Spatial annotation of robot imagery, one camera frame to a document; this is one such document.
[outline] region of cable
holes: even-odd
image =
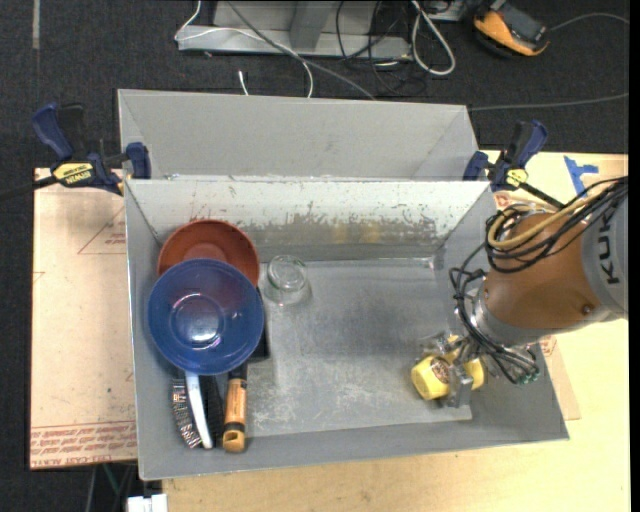
[[[586,18],[593,18],[593,17],[613,18],[615,20],[622,21],[627,25],[630,25],[629,20],[626,18],[623,18],[622,16],[618,16],[616,14],[610,14],[608,12],[591,12],[588,14],[583,14],[582,16],[576,16],[575,18],[571,18],[570,20],[560,23],[555,27],[551,27],[550,29],[548,29],[548,31],[553,32],[554,30],[558,30],[560,28],[566,27],[567,25],[575,23],[576,21],[584,20]]]
[[[610,185],[593,196],[583,197],[588,191],[605,183],[610,183]],[[628,189],[626,176],[599,181],[576,195],[562,210],[547,217],[526,232],[506,240],[504,237],[529,216],[532,210],[526,205],[512,205],[505,208],[487,221],[485,248],[489,264],[498,272],[514,273],[529,268],[544,258],[558,254],[593,226],[609,207],[618,204],[620,200],[625,198],[628,195]],[[565,221],[553,234],[532,243],[534,237],[539,235],[545,227],[563,217]],[[577,226],[582,226],[582,229],[572,233],[572,230]],[[564,242],[561,247],[556,247],[556,244],[567,234],[571,234],[570,239]],[[498,261],[504,260],[515,260],[520,264],[515,266],[498,264]]]
[[[240,79],[240,85],[242,86],[242,90],[244,91],[245,96],[249,96],[249,91],[247,91],[247,86],[244,85],[244,76],[242,75],[242,71],[238,70],[238,78]]]
[[[176,33],[173,35],[173,40],[177,43],[179,41],[183,41],[183,39],[178,39],[178,34],[180,32],[182,32],[182,30],[184,30],[186,27],[188,27],[189,25],[191,25],[191,23],[193,23],[193,20],[195,20],[198,17],[198,14],[200,14],[200,9],[202,8],[202,1],[199,0],[198,1],[198,5],[196,6],[196,10],[195,12],[191,15],[191,18],[189,18],[187,21],[185,21],[182,26],[176,31]]]
[[[375,15],[376,15],[376,13],[378,11],[378,8],[379,8],[381,3],[382,2],[377,2],[376,3],[376,6],[373,9],[373,18],[375,18]],[[351,55],[347,55],[347,52],[344,49],[344,44],[342,42],[342,33],[340,31],[340,13],[342,12],[342,7],[343,6],[344,6],[344,0],[342,0],[340,2],[340,4],[338,5],[338,8],[336,9],[336,22],[335,22],[336,23],[336,37],[338,38],[338,45],[340,46],[340,52],[342,53],[343,60],[351,60],[351,59],[354,59],[356,57],[359,57],[360,55],[362,55],[366,51],[370,51],[371,48],[373,48],[375,45],[380,43],[387,36],[387,34],[391,31],[391,29],[394,27],[394,25],[398,22],[398,20],[394,21],[389,26],[387,31],[384,34],[382,34],[381,36],[378,36],[378,38],[375,41],[371,41],[371,37],[369,36],[369,41],[365,46],[363,46],[362,48],[360,48],[356,52],[352,53]]]
[[[188,20],[187,20],[187,21],[186,21],[186,22],[185,22],[185,23],[180,27],[180,29],[179,29],[179,30],[174,34],[174,36],[173,36],[173,40],[174,40],[174,41],[176,41],[176,42],[178,42],[178,43],[179,43],[179,42],[182,42],[182,41],[188,41],[188,40],[190,40],[190,39],[196,39],[196,38],[198,38],[198,37],[203,37],[203,36],[205,36],[205,35],[207,35],[207,34],[212,34],[212,33],[215,33],[215,32],[234,32],[234,33],[237,33],[237,34],[241,34],[241,35],[243,35],[243,36],[245,36],[245,37],[248,37],[249,39],[253,39],[254,41],[259,41],[259,42],[261,42],[261,43],[267,43],[267,44],[269,44],[269,45],[271,45],[271,46],[275,46],[277,49],[279,49],[279,50],[280,50],[281,52],[283,52],[283,53],[291,52],[291,53],[294,53],[294,54],[298,55],[298,54],[297,54],[297,53],[295,53],[291,48],[289,48],[289,47],[287,47],[287,46],[285,46],[285,45],[283,45],[283,44],[277,43],[277,42],[275,42],[275,41],[271,41],[271,42],[269,43],[269,42],[267,42],[267,41],[264,39],[264,37],[258,37],[258,36],[255,36],[255,35],[253,35],[253,34],[251,34],[251,33],[249,33],[249,32],[245,32],[244,30],[239,29],[239,28],[235,28],[235,27],[214,27],[214,28],[211,28],[211,29],[205,30],[204,32],[200,32],[199,34],[194,34],[194,35],[192,35],[192,36],[178,37],[178,34],[179,34],[179,33],[180,33],[180,32],[181,32],[185,27],[187,27],[188,25],[190,25],[190,24],[193,22],[193,20],[198,16],[198,14],[200,13],[201,6],[202,6],[202,1],[199,1],[199,2],[198,2],[198,6],[196,7],[196,11],[193,13],[193,15],[191,16],[191,18],[189,18],[189,19],[188,19]],[[307,98],[311,98],[311,95],[313,94],[313,74],[311,73],[311,70],[309,69],[309,66],[308,66],[308,64],[307,64],[307,61],[305,61],[304,59],[302,59],[300,62],[302,63],[302,65],[303,65],[303,67],[304,67],[305,71],[307,72],[307,75],[309,76],[309,92],[307,93]],[[243,88],[243,90],[245,91],[245,94],[246,94],[246,95],[248,95],[249,93],[247,92],[246,87],[244,86],[244,81],[243,81],[243,78],[242,78],[242,77],[240,78],[240,81],[241,81],[241,84],[242,84],[242,86],[243,86],[242,88]]]
[[[411,5],[413,5],[416,8],[416,10],[418,11],[418,16],[416,17],[416,21],[413,24],[413,29],[411,31],[411,44],[412,44],[412,52],[413,52],[414,60],[416,61],[418,66],[420,66],[422,69],[424,69],[427,73],[431,73],[432,75],[446,76],[446,75],[451,74],[453,72],[453,70],[456,68],[456,58],[453,55],[453,52],[451,51],[451,48],[449,47],[449,44],[447,43],[447,41],[445,41],[444,37],[442,37],[442,34],[436,28],[436,26],[433,24],[433,22],[431,21],[431,18],[429,18],[429,15],[424,11],[422,6],[416,0],[412,0],[411,1]],[[438,41],[440,42],[442,47],[447,52],[447,55],[449,56],[449,60],[450,60],[451,64],[449,65],[449,67],[447,69],[445,69],[443,71],[438,71],[438,70],[435,70],[433,68],[430,68],[429,66],[427,66],[424,63],[424,61],[418,55],[416,39],[418,37],[418,27],[420,25],[420,19],[421,18],[429,26],[429,28],[431,29],[433,34],[436,36],[436,38],[438,39]]]
[[[460,267],[449,269],[449,279],[455,290],[453,297],[456,301],[456,313],[469,333],[467,343],[475,344],[472,350],[467,350],[471,353],[491,357],[503,375],[513,384],[523,384],[535,380],[540,369],[535,363],[533,354],[529,352],[530,357],[527,358],[491,340],[474,325],[467,311],[467,286],[479,278],[484,278],[484,271],[478,269],[474,272],[468,272],[466,267],[483,247],[484,244],[479,245]]]
[[[583,14],[581,16],[576,16],[575,18],[571,18],[570,20],[567,20],[563,23],[560,23],[559,25],[556,25],[554,27],[551,27],[548,29],[549,32],[553,32],[555,30],[561,29],[566,27],[567,25],[570,25],[572,23],[575,23],[576,21],[580,21],[580,20],[584,20],[587,18],[592,18],[592,17],[604,17],[604,18],[611,18],[611,19],[615,19],[618,21],[622,21],[623,23],[626,23],[627,25],[630,25],[631,23],[629,22],[628,19],[623,18],[622,16],[618,16],[616,14],[610,14],[610,13],[606,13],[606,12],[592,12],[592,13],[588,13],[588,14]],[[615,101],[615,100],[620,100],[623,98],[628,98],[629,97],[629,93],[628,92],[624,92],[622,94],[616,94],[613,96],[601,96],[600,98],[593,98],[593,99],[587,99],[587,100],[576,100],[576,101],[562,101],[562,102],[557,102],[557,103],[534,103],[534,104],[510,104],[510,105],[488,105],[486,107],[469,107],[467,108],[468,112],[487,112],[487,111],[491,111],[491,110],[520,110],[520,109],[538,109],[538,108],[562,108],[562,107],[575,107],[575,106],[580,106],[580,105],[593,105],[596,103],[604,103],[607,101]]]
[[[268,38],[262,32],[260,32],[260,30],[258,30],[249,20],[247,20],[247,18],[244,17],[244,15],[236,8],[235,5],[233,5],[232,2],[227,1],[227,4],[229,5],[229,7],[231,7],[233,12],[235,12],[236,15],[244,22],[244,24],[247,25],[251,30],[253,30],[258,35],[258,37],[262,38],[266,43],[270,44],[274,48],[278,48],[280,51],[282,51],[283,53],[289,55],[290,57],[293,57],[298,62],[305,63],[305,64],[307,64],[307,65],[309,65],[311,67],[314,67],[314,68],[324,72],[324,73],[327,73],[328,75],[333,76],[334,78],[337,78],[338,80],[341,80],[341,81],[349,84],[351,87],[353,87],[354,89],[357,89],[358,91],[360,91],[364,96],[366,96],[370,100],[375,100],[375,97],[369,91],[367,91],[366,89],[363,89],[362,87],[360,87],[355,82],[349,80],[347,77],[344,77],[344,76],[336,73],[335,71],[332,71],[332,70],[330,70],[328,68],[325,68],[324,66],[321,66],[320,64],[316,64],[313,61],[306,60],[303,57],[301,57],[300,55],[298,55],[296,52],[294,52],[293,50],[290,50],[289,48],[286,48],[285,46],[280,45],[279,43],[276,43],[275,41],[272,41],[270,38]]]
[[[558,103],[521,103],[510,105],[488,105],[486,107],[469,107],[468,112],[486,112],[488,110],[519,110],[528,108],[556,108],[556,107],[575,107],[578,105],[590,105],[593,103],[603,103],[606,101],[614,101],[629,97],[629,93],[616,94],[615,96],[602,96],[590,100],[563,101]]]

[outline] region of gray box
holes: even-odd
[[[125,192],[143,479],[567,437],[546,372],[523,388],[492,379],[459,409],[423,401],[410,382],[421,339],[456,328],[446,270],[482,242],[495,210],[486,183],[459,178],[477,147],[464,107],[148,91],[119,100],[123,146],[145,143],[154,166]],[[242,454],[184,445],[169,407],[174,369],[146,324],[160,247],[194,218],[238,225],[264,264],[281,253],[308,262],[309,302],[265,300],[271,355],[249,368]]]

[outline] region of clear glass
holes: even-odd
[[[307,267],[291,255],[274,257],[267,266],[265,298],[280,306],[299,304],[311,296]]]

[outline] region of blue clamp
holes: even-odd
[[[86,152],[83,114],[79,104],[58,109],[56,103],[48,103],[31,118],[40,141],[57,156],[56,163],[50,167],[53,182],[65,187],[94,187],[121,194],[122,180],[111,169],[127,160],[133,165],[134,178],[151,177],[149,155],[141,142],[131,143],[125,153],[109,158]]]
[[[500,152],[496,162],[490,163],[485,153],[476,151],[467,164],[462,179],[477,180],[482,171],[488,170],[493,192],[515,190],[515,187],[506,181],[507,172],[511,169],[524,169],[531,157],[542,149],[547,135],[547,129],[539,121],[519,121],[509,146]]]

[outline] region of monitor stand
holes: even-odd
[[[340,2],[234,2],[235,7],[276,43],[299,55],[343,57],[336,34],[336,11]],[[368,31],[376,2],[345,2],[340,10],[340,36],[350,55],[369,44]],[[176,34],[181,51],[278,54],[279,49],[246,37],[236,30],[254,34],[226,2],[219,2],[214,26],[190,24]],[[386,36],[371,49],[377,59],[407,54],[409,43],[401,37]],[[369,52],[359,55],[369,58]]]

